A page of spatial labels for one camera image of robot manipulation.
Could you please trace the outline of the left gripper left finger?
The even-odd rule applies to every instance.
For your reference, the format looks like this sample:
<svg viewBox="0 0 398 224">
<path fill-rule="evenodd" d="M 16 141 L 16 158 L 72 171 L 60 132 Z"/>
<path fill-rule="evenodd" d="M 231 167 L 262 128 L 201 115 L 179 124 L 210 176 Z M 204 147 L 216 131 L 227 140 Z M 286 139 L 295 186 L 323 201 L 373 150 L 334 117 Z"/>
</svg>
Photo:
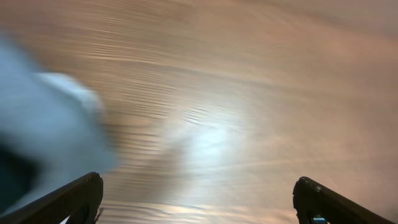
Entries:
<svg viewBox="0 0 398 224">
<path fill-rule="evenodd" d="M 90 172 L 1 217 L 4 224 L 95 224 L 102 214 L 103 179 Z"/>
</svg>

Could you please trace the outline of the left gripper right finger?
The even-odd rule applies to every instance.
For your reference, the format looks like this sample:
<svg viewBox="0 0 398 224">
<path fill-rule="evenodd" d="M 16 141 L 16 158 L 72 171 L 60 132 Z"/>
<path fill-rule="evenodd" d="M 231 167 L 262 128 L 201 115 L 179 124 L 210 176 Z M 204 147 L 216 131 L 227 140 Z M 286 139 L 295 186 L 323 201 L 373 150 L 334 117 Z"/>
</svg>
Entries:
<svg viewBox="0 0 398 224">
<path fill-rule="evenodd" d="M 296 182 L 293 206 L 300 224 L 395 224 L 308 177 Z"/>
</svg>

